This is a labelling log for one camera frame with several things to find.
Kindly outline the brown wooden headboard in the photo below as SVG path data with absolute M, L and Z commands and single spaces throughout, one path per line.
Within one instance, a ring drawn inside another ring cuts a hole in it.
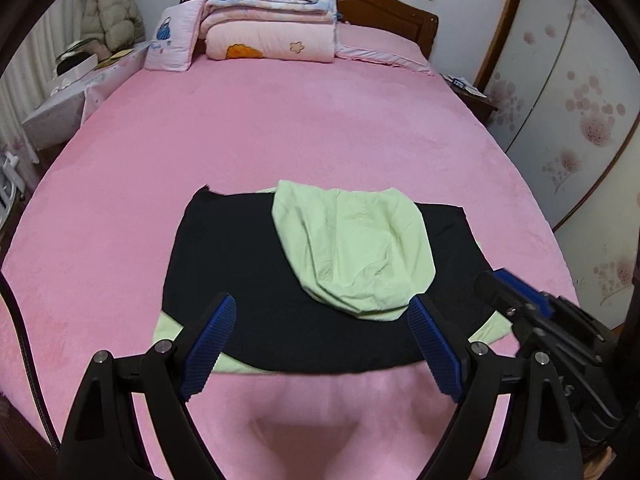
M 415 42 L 428 61 L 438 29 L 436 15 L 398 0 L 336 0 L 336 3 L 336 25 L 345 23 L 393 32 Z

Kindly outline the papers on nightstand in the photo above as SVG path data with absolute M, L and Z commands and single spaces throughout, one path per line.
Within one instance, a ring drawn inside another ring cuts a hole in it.
M 455 77 L 449 74 L 442 74 L 442 79 L 446 81 L 452 88 L 458 89 L 464 93 L 469 94 L 470 96 L 477 96 L 481 99 L 486 99 L 486 96 L 483 92 L 480 92 L 477 88 L 475 88 L 472 84 L 469 83 L 463 77 Z

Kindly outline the small pink cushion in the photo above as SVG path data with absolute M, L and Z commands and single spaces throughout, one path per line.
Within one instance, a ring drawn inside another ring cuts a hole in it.
M 189 0 L 165 9 L 149 43 L 146 70 L 186 72 L 200 33 L 204 0 Z

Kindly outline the dark wooden nightstand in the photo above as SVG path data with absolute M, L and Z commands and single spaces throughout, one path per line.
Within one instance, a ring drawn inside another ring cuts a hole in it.
M 491 115 L 498 110 L 498 107 L 496 107 L 495 104 L 491 102 L 488 96 L 486 96 L 486 99 L 481 99 L 477 96 L 470 96 L 469 94 L 452 88 L 451 86 L 449 86 L 449 88 L 465 104 L 465 106 L 472 112 L 472 114 L 481 124 L 483 124 L 484 126 L 487 126 L 489 124 Z

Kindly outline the beige puffer coat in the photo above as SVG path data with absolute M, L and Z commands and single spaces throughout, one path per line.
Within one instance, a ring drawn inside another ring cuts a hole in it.
M 134 0 L 86 0 L 80 38 L 98 40 L 112 53 L 145 38 L 142 14 Z

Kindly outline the white box on table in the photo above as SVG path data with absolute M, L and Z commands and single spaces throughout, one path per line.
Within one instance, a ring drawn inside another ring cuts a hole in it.
M 55 60 L 50 89 L 63 89 L 94 70 L 110 58 L 112 52 L 96 38 L 85 38 L 70 44 Z

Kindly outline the folded quilts stack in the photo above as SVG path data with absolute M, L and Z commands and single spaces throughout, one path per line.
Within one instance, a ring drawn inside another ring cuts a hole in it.
M 198 38 L 215 61 L 331 63 L 336 22 L 336 0 L 204 0 Z

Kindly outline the white chair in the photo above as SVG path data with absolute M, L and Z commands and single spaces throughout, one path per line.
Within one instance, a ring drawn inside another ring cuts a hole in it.
M 20 159 L 11 152 L 1 154 L 0 174 L 0 220 L 5 224 L 15 206 L 21 200 L 26 191 L 26 184 L 17 172 Z

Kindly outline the pink flat pillow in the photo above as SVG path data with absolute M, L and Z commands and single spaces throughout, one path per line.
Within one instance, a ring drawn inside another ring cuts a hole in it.
M 430 62 L 415 42 L 372 27 L 338 23 L 335 29 L 335 56 L 347 61 L 401 67 L 427 76 L 435 75 Z

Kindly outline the white covered side table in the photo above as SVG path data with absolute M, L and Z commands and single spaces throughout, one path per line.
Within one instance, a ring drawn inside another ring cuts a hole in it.
M 86 73 L 31 112 L 22 126 L 34 150 L 42 152 L 69 141 L 115 90 L 142 69 L 147 50 L 147 42 L 137 44 L 116 63 Z

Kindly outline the pink bed sheet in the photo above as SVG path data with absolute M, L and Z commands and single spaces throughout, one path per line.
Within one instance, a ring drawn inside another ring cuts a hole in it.
M 397 188 L 464 209 L 495 268 L 574 296 L 549 223 L 441 79 L 404 68 L 198 58 L 140 70 L 38 184 L 2 271 L 63 428 L 91 357 L 150 348 L 175 232 L 203 186 Z M 425 364 L 346 376 L 215 375 L 189 405 L 230 479 L 413 479 L 454 410 Z

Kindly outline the light green black jacket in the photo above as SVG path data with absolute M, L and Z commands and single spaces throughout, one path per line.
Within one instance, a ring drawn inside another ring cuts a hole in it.
M 506 336 L 509 322 L 473 294 L 488 270 L 457 206 L 285 180 L 269 192 L 201 188 L 178 226 L 154 336 L 174 338 L 226 292 L 238 314 L 223 373 L 387 370 L 422 358 L 407 322 L 419 294 L 471 340 Z

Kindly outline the white curtain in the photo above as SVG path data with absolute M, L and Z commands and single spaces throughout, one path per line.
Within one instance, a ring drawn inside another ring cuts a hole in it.
M 86 0 L 55 0 L 29 31 L 1 76 L 1 147 L 35 164 L 22 120 L 49 96 L 56 58 L 80 38 Z

